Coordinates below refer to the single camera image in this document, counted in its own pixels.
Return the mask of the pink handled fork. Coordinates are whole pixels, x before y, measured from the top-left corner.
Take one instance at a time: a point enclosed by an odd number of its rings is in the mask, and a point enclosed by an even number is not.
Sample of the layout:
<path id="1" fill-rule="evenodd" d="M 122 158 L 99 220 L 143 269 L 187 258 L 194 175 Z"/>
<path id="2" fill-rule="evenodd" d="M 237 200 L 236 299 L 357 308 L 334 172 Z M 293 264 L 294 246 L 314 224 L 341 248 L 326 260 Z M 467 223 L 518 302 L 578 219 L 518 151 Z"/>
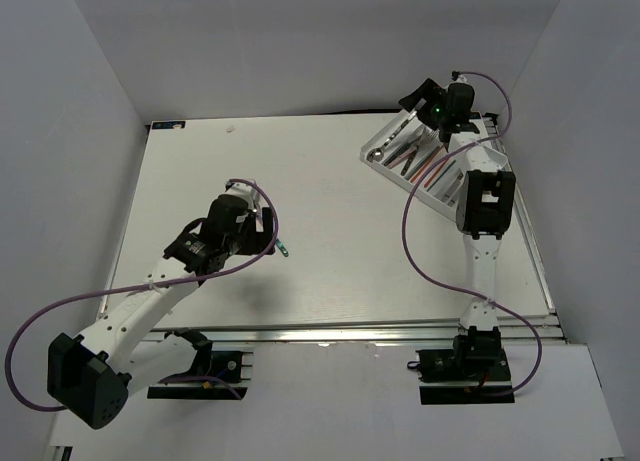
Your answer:
<path id="1" fill-rule="evenodd" d="M 400 173 L 401 176 L 405 176 L 407 174 L 407 172 L 409 171 L 409 168 L 411 167 L 420 149 L 423 146 L 426 146 L 427 144 L 429 144 L 431 141 L 437 139 L 438 136 L 439 134 L 437 130 L 432 131 L 430 133 L 427 133 L 426 131 L 423 132 L 420 139 L 417 140 L 414 143 L 414 146 L 409 150 L 409 155 L 406 157 L 406 161 Z"/>

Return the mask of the green marbled handle spoon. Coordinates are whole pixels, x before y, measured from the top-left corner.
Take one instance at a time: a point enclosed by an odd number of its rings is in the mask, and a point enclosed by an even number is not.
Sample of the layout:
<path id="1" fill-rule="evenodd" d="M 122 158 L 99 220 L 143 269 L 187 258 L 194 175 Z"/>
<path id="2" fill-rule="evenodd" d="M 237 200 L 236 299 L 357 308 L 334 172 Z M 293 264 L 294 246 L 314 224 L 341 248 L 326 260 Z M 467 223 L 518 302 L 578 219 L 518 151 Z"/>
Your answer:
<path id="1" fill-rule="evenodd" d="M 276 239 L 275 240 L 275 244 L 274 246 L 277 248 L 277 250 L 284 256 L 284 257 L 288 257 L 289 256 L 289 251 L 286 248 L 286 246 L 284 245 L 284 243 L 280 240 L 280 239 Z"/>

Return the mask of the brown marbled handle spoon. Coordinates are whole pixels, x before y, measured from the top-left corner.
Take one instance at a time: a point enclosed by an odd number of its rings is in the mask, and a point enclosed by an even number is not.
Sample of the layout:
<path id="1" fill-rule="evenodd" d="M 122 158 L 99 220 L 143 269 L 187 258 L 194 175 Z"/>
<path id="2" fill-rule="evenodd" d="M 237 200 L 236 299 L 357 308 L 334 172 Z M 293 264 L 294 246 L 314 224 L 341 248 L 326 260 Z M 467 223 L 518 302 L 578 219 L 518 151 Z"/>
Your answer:
<path id="1" fill-rule="evenodd" d="M 401 121 L 401 123 L 391 132 L 382 145 L 373 148 L 366 156 L 369 162 L 380 162 L 384 159 L 386 150 L 392 141 L 409 125 L 409 123 L 417 116 L 417 111 L 412 110 Z"/>

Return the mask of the green marbled handle fork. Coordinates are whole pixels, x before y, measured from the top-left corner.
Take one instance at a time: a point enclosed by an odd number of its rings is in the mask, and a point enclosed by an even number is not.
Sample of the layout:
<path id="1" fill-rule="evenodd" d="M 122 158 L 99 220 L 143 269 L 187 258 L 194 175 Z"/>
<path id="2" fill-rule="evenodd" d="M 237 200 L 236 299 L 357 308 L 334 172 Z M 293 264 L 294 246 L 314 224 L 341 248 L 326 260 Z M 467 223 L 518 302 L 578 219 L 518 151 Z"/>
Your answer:
<path id="1" fill-rule="evenodd" d="M 383 162 L 383 165 L 385 167 L 388 167 L 393 161 L 395 161 L 400 155 L 402 155 L 404 152 L 408 151 L 412 146 L 414 146 L 416 143 L 418 143 L 422 138 L 421 134 L 415 135 L 413 136 L 411 139 L 409 139 L 408 141 L 404 142 L 402 145 L 400 145 L 399 147 L 397 147 L 390 156 L 388 156 L 386 158 L 386 160 Z"/>

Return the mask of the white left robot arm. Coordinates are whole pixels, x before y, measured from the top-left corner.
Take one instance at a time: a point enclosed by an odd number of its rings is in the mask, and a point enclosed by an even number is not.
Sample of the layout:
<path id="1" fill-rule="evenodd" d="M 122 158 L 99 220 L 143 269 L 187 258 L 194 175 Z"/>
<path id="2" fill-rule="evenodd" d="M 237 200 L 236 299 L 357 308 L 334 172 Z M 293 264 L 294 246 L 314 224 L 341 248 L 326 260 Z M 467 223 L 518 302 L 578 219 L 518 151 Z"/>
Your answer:
<path id="1" fill-rule="evenodd" d="M 225 274 L 233 256 L 256 261 L 274 251 L 278 220 L 264 191 L 233 179 L 204 218 L 188 223 L 163 251 L 146 282 L 102 319 L 48 348 L 47 392 L 94 430 L 114 420 L 128 398 L 160 382 L 209 382 L 212 343 L 179 328 L 149 345 L 159 321 L 206 281 Z"/>

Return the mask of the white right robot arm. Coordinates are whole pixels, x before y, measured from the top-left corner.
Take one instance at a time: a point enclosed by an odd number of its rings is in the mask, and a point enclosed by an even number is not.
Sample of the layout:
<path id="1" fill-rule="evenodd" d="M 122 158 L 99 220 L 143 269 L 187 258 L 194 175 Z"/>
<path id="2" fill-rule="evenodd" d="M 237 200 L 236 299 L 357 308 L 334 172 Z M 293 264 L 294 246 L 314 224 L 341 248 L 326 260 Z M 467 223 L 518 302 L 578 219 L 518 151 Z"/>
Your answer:
<path id="1" fill-rule="evenodd" d="M 472 122 L 475 90 L 466 80 L 469 74 L 454 71 L 446 87 L 429 79 L 400 100 L 404 108 L 423 103 L 419 120 L 437 133 L 446 149 L 442 160 L 453 160 L 462 173 L 455 224 L 463 236 L 467 285 L 437 285 L 471 297 L 459 320 L 452 359 L 444 363 L 466 380 L 500 363 L 501 335 L 493 301 L 497 258 L 511 225 L 516 187 L 515 175 L 506 169 L 507 157 L 491 146 L 494 138 Z"/>

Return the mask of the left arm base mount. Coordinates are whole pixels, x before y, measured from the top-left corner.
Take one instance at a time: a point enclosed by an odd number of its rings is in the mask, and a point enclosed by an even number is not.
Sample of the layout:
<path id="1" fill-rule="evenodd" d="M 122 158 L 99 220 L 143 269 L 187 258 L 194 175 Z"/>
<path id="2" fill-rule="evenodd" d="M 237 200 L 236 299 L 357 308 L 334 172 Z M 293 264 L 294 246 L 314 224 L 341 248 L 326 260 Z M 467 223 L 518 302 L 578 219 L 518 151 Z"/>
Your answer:
<path id="1" fill-rule="evenodd" d="M 216 349 L 213 342 L 200 331 L 182 328 L 169 331 L 187 341 L 195 349 L 190 367 L 172 374 L 168 383 L 147 389 L 151 400 L 241 401 L 248 391 L 253 368 L 253 353 L 233 349 Z"/>

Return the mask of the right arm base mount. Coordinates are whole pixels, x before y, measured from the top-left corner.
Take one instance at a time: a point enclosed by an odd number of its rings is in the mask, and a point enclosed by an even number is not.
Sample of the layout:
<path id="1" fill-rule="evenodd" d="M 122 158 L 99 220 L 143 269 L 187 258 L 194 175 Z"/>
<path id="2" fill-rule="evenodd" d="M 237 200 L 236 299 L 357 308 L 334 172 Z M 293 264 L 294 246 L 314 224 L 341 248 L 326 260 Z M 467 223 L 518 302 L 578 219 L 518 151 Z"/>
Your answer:
<path id="1" fill-rule="evenodd" d="M 423 349 L 406 364 L 418 374 L 420 402 L 427 406 L 512 404 L 511 372 L 500 330 L 475 327 L 448 349 Z"/>

